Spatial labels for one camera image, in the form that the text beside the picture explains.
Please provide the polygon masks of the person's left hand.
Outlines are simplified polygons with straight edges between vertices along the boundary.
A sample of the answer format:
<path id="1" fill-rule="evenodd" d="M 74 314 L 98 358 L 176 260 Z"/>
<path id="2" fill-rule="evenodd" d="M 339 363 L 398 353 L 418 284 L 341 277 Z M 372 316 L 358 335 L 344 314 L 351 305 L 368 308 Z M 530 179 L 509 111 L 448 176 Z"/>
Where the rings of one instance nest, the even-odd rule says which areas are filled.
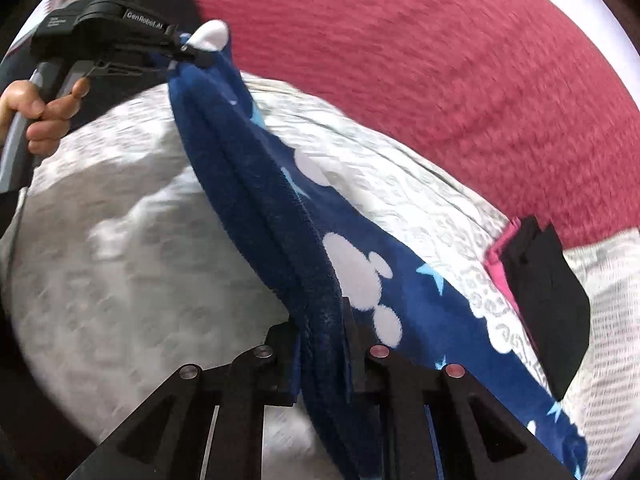
<path id="1" fill-rule="evenodd" d="M 13 81 L 1 96 L 1 144 L 6 143 L 15 114 L 21 113 L 32 121 L 25 133 L 29 151 L 37 157 L 50 157 L 70 131 L 70 120 L 79 112 L 81 101 L 89 91 L 90 81 L 82 77 L 69 94 L 46 104 L 32 82 Z"/>

